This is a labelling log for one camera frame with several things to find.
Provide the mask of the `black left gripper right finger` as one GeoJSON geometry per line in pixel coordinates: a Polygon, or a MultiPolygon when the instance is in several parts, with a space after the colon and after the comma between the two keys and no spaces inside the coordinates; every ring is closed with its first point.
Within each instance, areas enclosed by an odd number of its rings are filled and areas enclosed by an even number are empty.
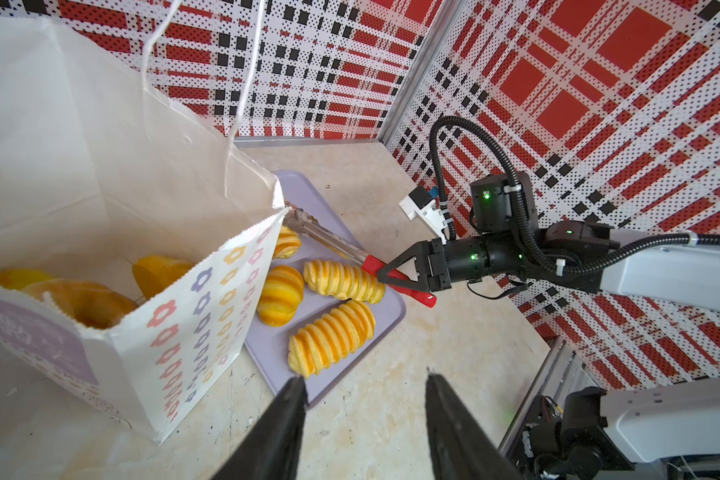
{"type": "Polygon", "coordinates": [[[522,479],[441,374],[427,377],[425,411],[435,479],[522,479]]]}

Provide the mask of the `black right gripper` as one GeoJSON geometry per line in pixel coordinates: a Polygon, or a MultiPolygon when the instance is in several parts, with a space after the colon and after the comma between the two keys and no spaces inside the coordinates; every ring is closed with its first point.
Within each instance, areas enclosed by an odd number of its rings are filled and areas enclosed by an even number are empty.
{"type": "Polygon", "coordinates": [[[450,288],[450,274],[444,243],[440,238],[419,241],[377,272],[377,278],[386,285],[405,290],[434,293],[450,288]],[[412,261],[416,278],[403,277],[398,268],[412,261]]]}

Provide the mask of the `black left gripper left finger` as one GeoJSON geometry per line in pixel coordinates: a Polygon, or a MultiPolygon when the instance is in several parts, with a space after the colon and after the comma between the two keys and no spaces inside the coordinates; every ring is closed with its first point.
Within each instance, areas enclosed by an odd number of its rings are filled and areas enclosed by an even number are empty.
{"type": "Polygon", "coordinates": [[[295,479],[306,404],[305,380],[292,377],[212,479],[295,479]]]}

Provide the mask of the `long ridged bread loaf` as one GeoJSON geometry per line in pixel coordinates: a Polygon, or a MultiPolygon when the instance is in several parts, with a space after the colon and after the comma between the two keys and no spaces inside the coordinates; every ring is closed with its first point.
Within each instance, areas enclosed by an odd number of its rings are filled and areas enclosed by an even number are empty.
{"type": "Polygon", "coordinates": [[[339,300],[379,303],[385,285],[360,267],[333,260],[311,260],[303,266],[303,278],[315,293],[339,300]]]}

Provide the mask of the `striped oval bread roll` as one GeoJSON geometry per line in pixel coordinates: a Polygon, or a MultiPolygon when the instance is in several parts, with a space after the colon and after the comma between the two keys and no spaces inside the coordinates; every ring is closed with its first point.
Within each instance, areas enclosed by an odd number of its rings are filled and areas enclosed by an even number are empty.
{"type": "Polygon", "coordinates": [[[299,234],[283,225],[276,241],[273,259],[288,259],[295,255],[301,246],[299,234]]]}

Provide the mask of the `red handled metal tongs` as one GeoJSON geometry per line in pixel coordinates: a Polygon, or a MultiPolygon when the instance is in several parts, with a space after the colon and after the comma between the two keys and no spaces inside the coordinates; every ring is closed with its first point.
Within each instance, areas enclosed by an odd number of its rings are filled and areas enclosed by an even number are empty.
{"type": "MultiPolygon", "coordinates": [[[[295,231],[300,235],[304,235],[315,240],[326,248],[334,251],[342,258],[349,260],[351,263],[361,267],[363,271],[371,274],[374,277],[377,277],[379,271],[387,267],[387,264],[385,262],[376,258],[373,255],[370,255],[361,247],[352,244],[348,240],[339,237],[338,235],[319,225],[319,222],[317,222],[314,217],[306,213],[303,209],[291,205],[288,202],[286,202],[286,205],[289,208],[289,211],[285,215],[284,224],[289,229],[295,231]]],[[[407,281],[408,283],[413,284],[412,280],[406,274],[396,269],[390,270],[387,277],[396,280],[407,281]]],[[[432,293],[416,291],[405,286],[397,286],[393,284],[388,285],[399,293],[413,298],[414,300],[427,306],[428,308],[433,308],[436,305],[437,298],[432,293]]]]}

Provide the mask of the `sugar dusted orange bread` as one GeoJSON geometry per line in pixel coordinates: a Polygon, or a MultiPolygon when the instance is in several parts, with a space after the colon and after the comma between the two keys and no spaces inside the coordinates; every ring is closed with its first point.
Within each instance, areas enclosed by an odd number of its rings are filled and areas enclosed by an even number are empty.
{"type": "Polygon", "coordinates": [[[144,298],[149,300],[182,278],[194,265],[162,255],[150,255],[132,265],[132,274],[144,298]]]}

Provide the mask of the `glazed ring donut bread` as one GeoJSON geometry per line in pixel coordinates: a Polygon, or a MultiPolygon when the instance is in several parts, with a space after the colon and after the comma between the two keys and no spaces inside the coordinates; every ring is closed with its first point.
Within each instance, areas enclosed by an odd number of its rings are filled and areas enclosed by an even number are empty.
{"type": "Polygon", "coordinates": [[[100,283],[52,279],[30,284],[22,292],[43,302],[48,294],[60,311],[78,323],[95,329],[109,329],[139,305],[100,283]]]}

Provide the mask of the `yellow sweet potato bread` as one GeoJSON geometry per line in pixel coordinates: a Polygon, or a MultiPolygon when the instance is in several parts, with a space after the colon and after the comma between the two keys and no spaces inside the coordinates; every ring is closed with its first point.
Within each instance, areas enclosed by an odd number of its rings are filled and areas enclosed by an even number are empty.
{"type": "Polygon", "coordinates": [[[54,276],[39,269],[7,268],[0,270],[0,286],[7,290],[23,290],[34,283],[53,279],[54,276]]]}

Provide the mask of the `white printed paper bag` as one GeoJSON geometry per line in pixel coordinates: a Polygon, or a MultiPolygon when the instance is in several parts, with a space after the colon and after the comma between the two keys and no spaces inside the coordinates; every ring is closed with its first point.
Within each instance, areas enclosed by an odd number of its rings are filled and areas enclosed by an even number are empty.
{"type": "Polygon", "coordinates": [[[0,17],[0,270],[100,283],[139,307],[109,329],[0,286],[0,344],[96,410],[163,442],[239,355],[285,205],[278,179],[70,26],[0,17]],[[146,300],[132,265],[194,267],[146,300]]]}

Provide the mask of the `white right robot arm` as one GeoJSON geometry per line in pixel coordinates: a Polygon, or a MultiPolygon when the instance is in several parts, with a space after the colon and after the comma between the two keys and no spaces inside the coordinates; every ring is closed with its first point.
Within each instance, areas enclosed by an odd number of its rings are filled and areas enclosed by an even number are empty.
{"type": "MultiPolygon", "coordinates": [[[[376,271],[377,279],[432,306],[439,291],[505,274],[520,292],[532,280],[585,293],[638,295],[720,310],[720,235],[690,231],[646,236],[599,223],[538,224],[529,176],[472,121],[444,116],[437,135],[455,127],[480,140],[502,167],[474,181],[469,220],[475,235],[443,229],[376,271]]],[[[592,479],[637,463],[685,455],[720,455],[720,377],[643,393],[590,387],[571,393],[561,417],[528,433],[528,468],[539,479],[592,479]]]]}

